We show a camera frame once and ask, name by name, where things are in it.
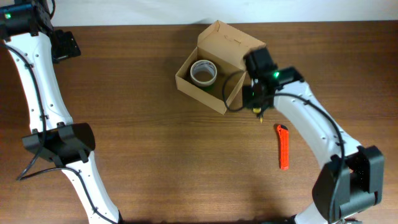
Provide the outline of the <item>yellow correction tape dispenser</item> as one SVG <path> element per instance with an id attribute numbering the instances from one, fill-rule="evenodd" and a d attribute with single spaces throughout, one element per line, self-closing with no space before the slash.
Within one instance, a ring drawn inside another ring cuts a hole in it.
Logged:
<path id="1" fill-rule="evenodd" d="M 262 123 L 264 119 L 264 110 L 262 108 L 253 108 L 252 111 L 260 123 Z"/>

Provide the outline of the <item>orange utility knife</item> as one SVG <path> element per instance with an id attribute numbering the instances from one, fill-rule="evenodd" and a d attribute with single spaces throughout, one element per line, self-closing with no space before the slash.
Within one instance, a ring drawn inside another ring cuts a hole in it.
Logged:
<path id="1" fill-rule="evenodd" d="M 279 140 L 279 167 L 281 170 L 289 169 L 289 130 L 286 126 L 278 124 L 276 133 Z"/>

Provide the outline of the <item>green tape roll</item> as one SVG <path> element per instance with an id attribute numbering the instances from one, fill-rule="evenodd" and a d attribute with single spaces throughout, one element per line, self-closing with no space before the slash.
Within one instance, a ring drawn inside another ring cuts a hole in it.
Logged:
<path id="1" fill-rule="evenodd" d="M 208 93 L 217 93 L 217 92 L 221 91 L 222 86 L 217 83 L 214 83 L 209 86 L 201 86 L 200 89 L 205 92 L 208 92 Z"/>

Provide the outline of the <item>brown cardboard box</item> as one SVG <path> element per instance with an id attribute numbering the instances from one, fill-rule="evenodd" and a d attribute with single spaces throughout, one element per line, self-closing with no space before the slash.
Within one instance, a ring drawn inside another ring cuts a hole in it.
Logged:
<path id="1" fill-rule="evenodd" d="M 216 21 L 198 36 L 197 46 L 175 74 L 177 89 L 209 108 L 225 114 L 243 86 L 246 66 L 243 57 L 250 51 L 265 47 L 266 43 L 233 26 Z M 209 60 L 216 65 L 216 81 L 222 86 L 217 93 L 208 93 L 193 84 L 190 67 L 198 60 Z"/>

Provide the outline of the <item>white masking tape roll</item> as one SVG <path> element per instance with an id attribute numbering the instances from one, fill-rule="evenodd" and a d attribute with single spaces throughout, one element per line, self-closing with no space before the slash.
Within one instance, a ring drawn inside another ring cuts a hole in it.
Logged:
<path id="1" fill-rule="evenodd" d="M 216 65 L 209 60 L 198 60 L 190 67 L 191 81 L 199 87 L 208 87 L 214 84 L 217 74 Z"/>

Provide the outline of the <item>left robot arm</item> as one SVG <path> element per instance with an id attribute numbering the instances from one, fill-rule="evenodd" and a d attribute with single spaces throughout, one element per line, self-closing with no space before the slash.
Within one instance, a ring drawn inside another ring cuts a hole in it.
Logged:
<path id="1" fill-rule="evenodd" d="M 1 47 L 10 53 L 21 79 L 31 131 L 22 143 L 34 155 L 17 180 L 60 170 L 90 223 L 123 223 L 96 167 L 93 131 L 88 123 L 74 123 L 63 102 L 53 66 L 81 51 L 71 32 L 54 29 L 55 8 L 38 0 L 1 4 Z M 39 158 L 55 166 L 30 174 Z"/>

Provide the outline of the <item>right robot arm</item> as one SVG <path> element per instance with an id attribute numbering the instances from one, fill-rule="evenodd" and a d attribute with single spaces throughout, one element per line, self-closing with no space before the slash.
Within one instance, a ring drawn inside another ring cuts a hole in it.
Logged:
<path id="1" fill-rule="evenodd" d="M 364 147 L 341 128 L 316 99 L 295 67 L 279 69 L 267 48 L 243 57 L 251 84 L 243 87 L 243 104 L 258 118 L 268 108 L 282 113 L 312 150 L 320 174 L 313 202 L 287 223 L 344 223 L 382 200 L 384 156 Z"/>

